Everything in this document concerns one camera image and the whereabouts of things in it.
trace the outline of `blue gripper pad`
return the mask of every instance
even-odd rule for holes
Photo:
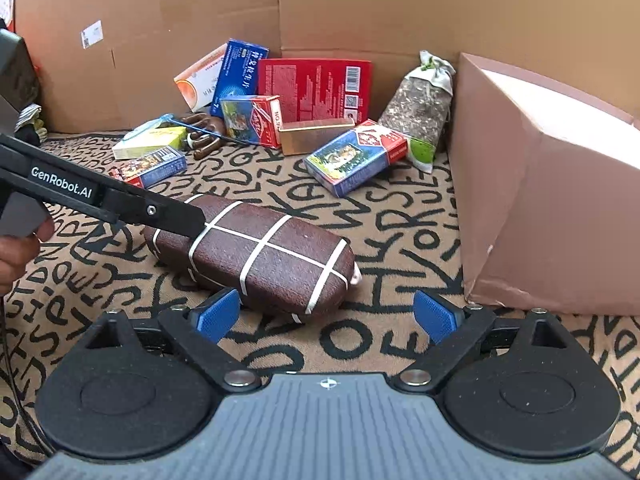
[[[418,290],[414,295],[414,317],[429,339],[439,344],[455,332],[465,320],[465,313],[438,295]]]
[[[234,288],[224,288],[189,313],[191,325],[204,337],[218,343],[240,316],[240,294]]]

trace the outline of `black circular housing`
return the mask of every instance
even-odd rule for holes
[[[56,448],[97,460],[166,451],[194,435],[210,408],[210,388],[197,372],[126,347],[68,355],[36,401]]]
[[[620,399],[591,360],[570,356],[529,347],[475,362],[447,384],[446,411],[469,440],[499,454],[552,462],[600,450]]]

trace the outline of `cardboard wall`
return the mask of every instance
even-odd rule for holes
[[[640,116],[640,0],[16,0],[49,126],[132,127],[186,110],[173,77],[229,37],[284,56],[361,57],[376,118],[422,48],[514,64]],[[82,49],[102,20],[104,40]]]

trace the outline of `patterned carpet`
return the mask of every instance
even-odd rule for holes
[[[45,149],[95,171],[112,165],[116,137],[94,134],[50,140]],[[244,311],[221,346],[263,374],[381,370],[395,373],[428,344],[411,314],[424,287],[462,305],[462,269],[454,189],[446,155],[434,173],[401,163],[338,200],[309,177],[301,161],[258,147],[224,147],[158,184],[168,196],[211,193],[304,219],[347,238],[363,282],[337,313],[300,326]],[[142,226],[110,226],[51,208],[55,237],[44,244],[8,296],[11,362],[21,396],[34,397],[78,337],[109,307],[149,317],[172,305],[196,306],[207,293],[175,276],[146,248]],[[510,309],[500,314],[520,316]],[[623,413],[606,454],[640,476],[640,324],[633,318],[563,316],[562,322],[618,385]],[[18,420],[0,369],[0,435],[19,457],[42,456]]]

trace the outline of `black cable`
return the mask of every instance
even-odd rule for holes
[[[9,386],[11,386],[12,393],[14,394],[15,404],[18,407],[18,412],[20,413],[20,417],[24,421],[25,426],[29,433],[31,433],[31,437],[34,442],[40,446],[43,455],[50,457],[53,456],[53,447],[48,442],[47,437],[44,435],[40,428],[36,427],[36,424],[31,420],[31,417],[27,415],[24,406],[22,405],[22,401],[18,396],[18,387],[15,384],[14,373],[11,369],[11,360],[9,358],[9,343],[7,341],[8,334],[6,330],[6,316],[4,312],[4,297],[0,296],[0,337],[2,337],[2,351],[4,352],[4,364],[6,365],[6,371],[9,375]]]

